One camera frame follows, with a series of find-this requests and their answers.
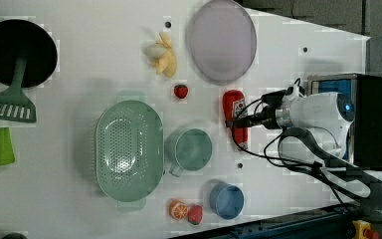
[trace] blue bowl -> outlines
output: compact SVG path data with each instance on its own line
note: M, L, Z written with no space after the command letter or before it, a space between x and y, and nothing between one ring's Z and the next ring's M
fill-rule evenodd
M244 207L244 194L237 186L219 182L210 193L210 207L223 219L234 219Z

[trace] green spatula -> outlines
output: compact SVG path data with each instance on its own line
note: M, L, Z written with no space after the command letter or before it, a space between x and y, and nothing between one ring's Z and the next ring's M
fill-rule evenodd
M0 120L36 122L36 107L21 90L27 60L17 59L11 86L0 93Z

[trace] white table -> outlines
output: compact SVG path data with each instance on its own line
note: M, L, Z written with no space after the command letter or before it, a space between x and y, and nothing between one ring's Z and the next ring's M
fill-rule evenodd
M241 79L219 87L199 73L186 47L187 24L204 2L0 0L0 21L21 16L44 24L60 53L52 78L26 91L36 104L37 123L12 124L17 158L0 167L0 231L21 231L29 239L167 238L338 203L327 186L309 176L234 152L220 100L231 89L242 90L249 102L298 77L363 73L367 38L248 10L258 34L256 59ZM172 22L170 30L164 28L166 20ZM173 80L156 76L142 53L160 31L171 36L177 54ZM183 102L171 92L179 82L190 87ZM159 112L165 137L188 121L201 120L194 123L210 133L215 151L200 171L179 178L166 173L142 210L122 214L98 187L94 131L116 94L131 89L143 91ZM252 128L251 150L263 149L275 135L262 126ZM168 160L165 167L168 171ZM235 220L223 220L209 208L216 180L245 193L245 207ZM171 219L167 205L173 198L202 204L203 223Z

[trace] mug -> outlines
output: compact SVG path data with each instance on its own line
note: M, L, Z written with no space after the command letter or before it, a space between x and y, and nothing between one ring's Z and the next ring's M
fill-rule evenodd
M223 219L234 219L244 207L244 194L237 186L219 182L210 192L210 207Z
M178 128L165 144L166 155L172 161L169 173L179 177L183 170L203 168L212 156L212 140L199 128Z

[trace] black frying pan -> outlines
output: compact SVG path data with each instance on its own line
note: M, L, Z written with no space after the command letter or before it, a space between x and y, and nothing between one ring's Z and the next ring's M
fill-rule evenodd
M0 22L0 83L11 85L21 49L27 56L22 87L37 87L52 75L57 66L58 53L54 41L43 28L32 22Z

